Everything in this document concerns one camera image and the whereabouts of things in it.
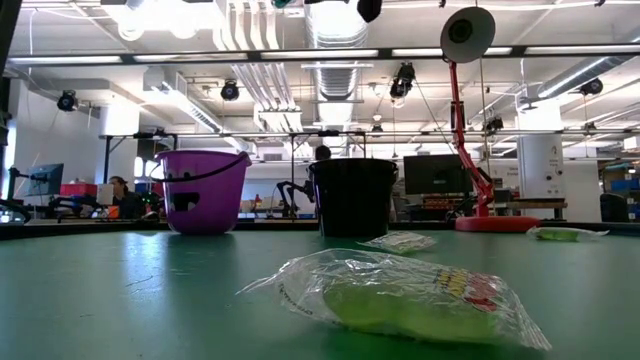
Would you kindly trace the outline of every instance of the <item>window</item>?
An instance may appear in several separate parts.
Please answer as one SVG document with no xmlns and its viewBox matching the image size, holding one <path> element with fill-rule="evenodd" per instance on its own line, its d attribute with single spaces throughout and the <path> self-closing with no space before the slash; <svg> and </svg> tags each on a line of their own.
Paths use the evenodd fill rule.
<svg viewBox="0 0 640 360">
<path fill-rule="evenodd" d="M 133 176 L 141 177 L 144 173 L 144 163 L 141 157 L 137 157 L 133 163 Z"/>
</svg>

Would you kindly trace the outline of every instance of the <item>red box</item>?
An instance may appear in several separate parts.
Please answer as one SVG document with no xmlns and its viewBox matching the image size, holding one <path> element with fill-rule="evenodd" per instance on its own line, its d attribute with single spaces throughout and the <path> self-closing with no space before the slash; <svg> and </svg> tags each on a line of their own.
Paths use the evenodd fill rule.
<svg viewBox="0 0 640 360">
<path fill-rule="evenodd" d="M 60 186 L 60 196 L 98 196 L 98 186 L 95 184 L 63 184 Z"/>
</svg>

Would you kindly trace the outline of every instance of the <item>printed label on bag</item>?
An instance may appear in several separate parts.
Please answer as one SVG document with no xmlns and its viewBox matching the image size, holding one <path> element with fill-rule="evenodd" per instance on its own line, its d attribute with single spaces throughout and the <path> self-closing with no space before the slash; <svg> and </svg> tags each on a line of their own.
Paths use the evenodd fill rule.
<svg viewBox="0 0 640 360">
<path fill-rule="evenodd" d="M 480 311 L 494 312 L 497 309 L 492 300 L 497 291 L 491 286 L 491 278 L 487 275 L 462 269 L 438 270 L 434 284 L 438 291 L 462 299 Z"/>
</svg>

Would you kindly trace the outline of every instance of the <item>computer monitor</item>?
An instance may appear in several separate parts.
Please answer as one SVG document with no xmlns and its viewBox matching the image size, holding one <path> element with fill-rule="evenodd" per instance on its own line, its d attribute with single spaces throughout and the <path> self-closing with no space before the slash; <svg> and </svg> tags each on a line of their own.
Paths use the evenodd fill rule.
<svg viewBox="0 0 640 360">
<path fill-rule="evenodd" d="M 404 158 L 407 194 L 468 193 L 471 177 L 458 155 L 421 155 Z"/>
<path fill-rule="evenodd" d="M 27 196 L 58 195 L 62 186 L 64 164 L 39 165 L 27 170 Z"/>
</svg>

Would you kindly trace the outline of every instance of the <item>purple bucket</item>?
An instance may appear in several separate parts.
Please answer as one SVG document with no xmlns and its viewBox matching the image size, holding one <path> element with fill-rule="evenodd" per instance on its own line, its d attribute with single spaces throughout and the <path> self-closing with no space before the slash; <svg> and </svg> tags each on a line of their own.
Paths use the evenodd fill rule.
<svg viewBox="0 0 640 360">
<path fill-rule="evenodd" d="M 217 235 L 236 225 L 244 176 L 251 166 L 246 153 L 177 150 L 159 153 L 156 159 L 164 169 L 164 202 L 172 230 Z"/>
</svg>

